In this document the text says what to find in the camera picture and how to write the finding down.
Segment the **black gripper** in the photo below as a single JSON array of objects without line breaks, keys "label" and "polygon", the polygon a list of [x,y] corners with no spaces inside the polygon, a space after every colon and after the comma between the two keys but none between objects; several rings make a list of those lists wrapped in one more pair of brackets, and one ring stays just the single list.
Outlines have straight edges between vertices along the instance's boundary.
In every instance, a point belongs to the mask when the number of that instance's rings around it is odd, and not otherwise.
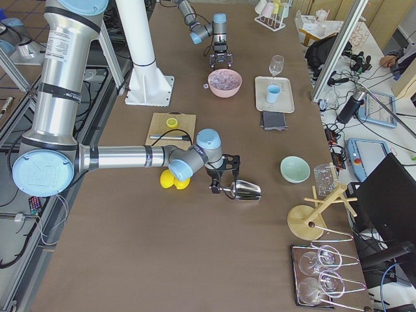
[{"label": "black gripper", "polygon": [[228,68],[233,65],[233,55],[228,53],[227,44],[215,44],[213,50],[209,55],[209,65],[212,69],[219,63],[225,63]]},{"label": "black gripper", "polygon": [[208,162],[205,165],[206,172],[211,177],[209,188],[213,194],[220,194],[223,191],[221,178],[225,172],[232,173],[234,182],[238,180],[240,163],[239,155],[223,154],[219,161]]}]

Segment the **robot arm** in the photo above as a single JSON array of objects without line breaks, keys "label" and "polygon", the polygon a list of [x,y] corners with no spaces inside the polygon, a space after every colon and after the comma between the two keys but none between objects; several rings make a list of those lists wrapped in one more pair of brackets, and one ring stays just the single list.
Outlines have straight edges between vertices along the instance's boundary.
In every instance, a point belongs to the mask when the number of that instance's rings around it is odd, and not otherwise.
[{"label": "robot arm", "polygon": [[202,43],[205,39],[211,37],[210,47],[213,52],[209,55],[209,65],[215,70],[215,66],[223,63],[227,69],[233,64],[233,55],[228,52],[227,40],[227,15],[225,13],[216,13],[213,20],[202,24],[198,19],[198,14],[194,11],[188,1],[173,1],[184,17],[185,25],[189,27],[190,38],[195,45]]},{"label": "robot arm", "polygon": [[[172,1],[184,17],[194,44],[213,37],[215,54],[219,62],[227,53],[225,13],[214,14],[210,23],[202,25],[197,13],[188,1]],[[179,181],[191,178],[205,167],[211,177],[212,193],[228,192],[237,197],[239,155],[222,152],[219,134],[214,129],[201,130],[189,148],[173,146],[97,146],[103,127],[97,124],[94,130],[86,130],[86,142],[75,139],[75,123],[84,72],[90,44],[99,40],[108,67],[116,82],[120,74],[117,58],[110,52],[111,41],[105,39],[106,27],[103,13],[109,1],[46,1],[44,17],[49,24],[49,35],[45,60],[37,89],[37,103],[32,125],[21,138],[19,156],[12,166],[12,179],[18,190],[38,197],[57,195],[71,188],[87,172],[107,168],[151,168],[168,167]],[[163,75],[157,67],[143,1],[116,1],[123,31],[128,44],[133,68],[126,97],[128,105],[167,107],[170,103],[174,77]],[[97,122],[109,117],[106,108]],[[222,174],[231,170],[233,182],[230,187],[221,185]]]}]

